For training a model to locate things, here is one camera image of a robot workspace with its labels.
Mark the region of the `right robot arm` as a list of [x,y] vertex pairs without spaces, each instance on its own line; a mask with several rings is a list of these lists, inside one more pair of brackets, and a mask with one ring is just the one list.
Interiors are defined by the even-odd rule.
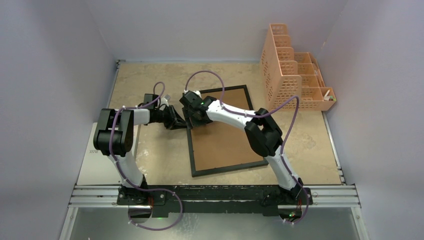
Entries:
[[285,155],[283,132],[266,109],[245,110],[214,97],[201,98],[190,90],[186,90],[179,101],[193,125],[221,122],[243,130],[251,149],[271,166],[284,202],[292,204],[300,197],[308,197]]

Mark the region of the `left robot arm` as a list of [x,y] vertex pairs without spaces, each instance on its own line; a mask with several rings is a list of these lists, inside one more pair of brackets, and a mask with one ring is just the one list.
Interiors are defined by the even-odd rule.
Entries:
[[137,167],[132,148],[134,126],[152,123],[163,124],[167,130],[186,129],[186,121],[167,99],[154,93],[146,93],[143,102],[135,107],[100,111],[93,136],[93,146],[114,164],[121,178],[121,188],[131,189],[129,197],[138,205],[146,203],[149,192],[145,176]]

